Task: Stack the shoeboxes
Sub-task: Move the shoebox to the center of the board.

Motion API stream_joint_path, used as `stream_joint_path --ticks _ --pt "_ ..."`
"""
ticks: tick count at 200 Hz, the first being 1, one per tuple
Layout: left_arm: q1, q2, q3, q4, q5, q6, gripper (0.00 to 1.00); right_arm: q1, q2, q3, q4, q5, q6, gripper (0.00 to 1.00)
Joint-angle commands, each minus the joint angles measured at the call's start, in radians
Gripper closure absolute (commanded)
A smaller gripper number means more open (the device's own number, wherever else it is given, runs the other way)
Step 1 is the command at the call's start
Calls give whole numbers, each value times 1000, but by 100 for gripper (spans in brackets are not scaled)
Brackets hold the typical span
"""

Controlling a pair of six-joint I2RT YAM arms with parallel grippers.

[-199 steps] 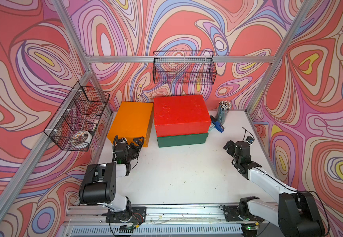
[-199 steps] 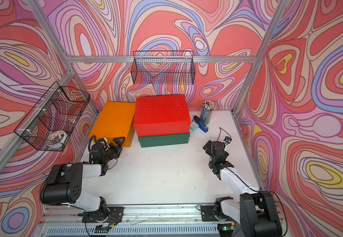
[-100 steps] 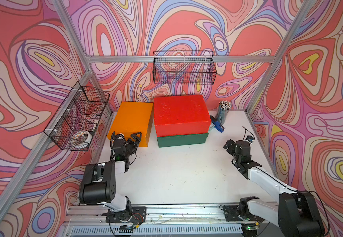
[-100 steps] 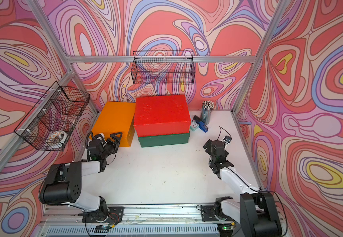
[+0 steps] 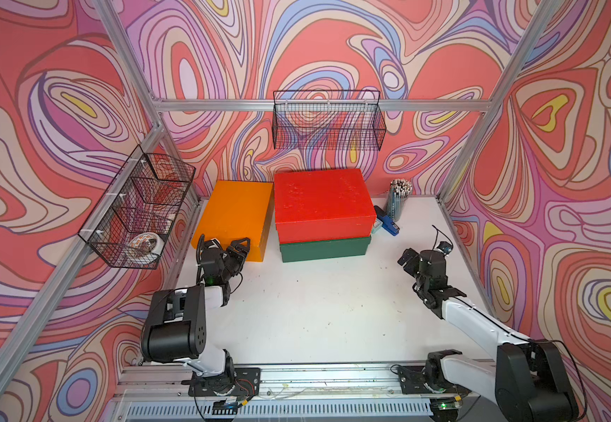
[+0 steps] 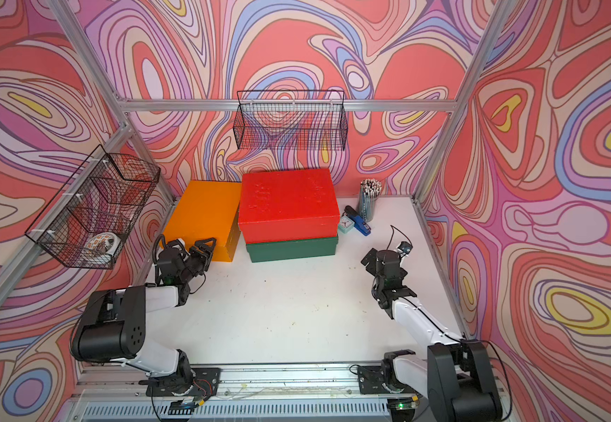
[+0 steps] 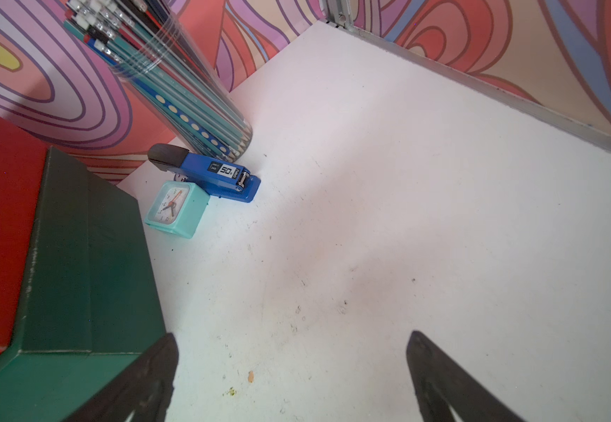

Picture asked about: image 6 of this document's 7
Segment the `orange shoebox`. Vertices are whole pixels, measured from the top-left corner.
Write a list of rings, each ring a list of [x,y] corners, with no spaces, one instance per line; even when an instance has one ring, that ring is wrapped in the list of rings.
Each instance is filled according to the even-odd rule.
[[[213,261],[232,262],[240,240],[238,182],[191,181],[163,230],[167,240],[186,246],[214,237]]]

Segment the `red shoebox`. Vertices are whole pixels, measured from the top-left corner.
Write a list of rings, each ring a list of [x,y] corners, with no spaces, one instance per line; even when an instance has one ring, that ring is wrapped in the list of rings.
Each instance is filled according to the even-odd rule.
[[[327,169],[255,172],[242,178],[238,226],[247,244],[336,237],[339,220]]]

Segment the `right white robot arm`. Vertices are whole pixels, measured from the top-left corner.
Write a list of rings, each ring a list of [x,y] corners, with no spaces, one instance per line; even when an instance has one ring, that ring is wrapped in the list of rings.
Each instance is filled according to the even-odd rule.
[[[486,347],[437,322],[404,284],[401,262],[410,250],[404,242],[396,250],[370,249],[361,260],[373,276],[371,295],[379,308],[425,352],[424,357],[412,350],[386,353],[382,384],[426,397],[438,421],[502,421],[503,403]]]

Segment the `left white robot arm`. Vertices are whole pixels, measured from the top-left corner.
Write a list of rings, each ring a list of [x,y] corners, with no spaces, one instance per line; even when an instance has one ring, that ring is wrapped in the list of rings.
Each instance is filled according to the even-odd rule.
[[[148,383],[161,389],[192,386],[195,375],[189,358],[159,344],[148,332],[147,316],[187,303],[194,293],[190,283],[206,277],[216,244],[210,237],[187,247],[180,238],[168,242],[159,236],[152,248],[150,281],[92,293],[73,330],[71,355],[78,362],[119,363],[142,370]]]

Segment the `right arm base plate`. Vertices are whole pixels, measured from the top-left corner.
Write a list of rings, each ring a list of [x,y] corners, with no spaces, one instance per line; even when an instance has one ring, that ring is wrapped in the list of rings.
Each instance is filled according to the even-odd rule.
[[[354,364],[349,367],[349,372],[357,378],[358,389],[362,395],[414,395],[415,393],[409,386],[392,381],[389,376],[384,374],[384,369],[381,366]]]

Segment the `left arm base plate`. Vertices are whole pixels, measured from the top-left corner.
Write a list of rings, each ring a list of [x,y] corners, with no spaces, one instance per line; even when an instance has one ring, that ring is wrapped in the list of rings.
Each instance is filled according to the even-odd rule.
[[[171,376],[151,377],[139,382],[148,397],[209,400],[215,397],[220,383],[220,367],[191,367]]]

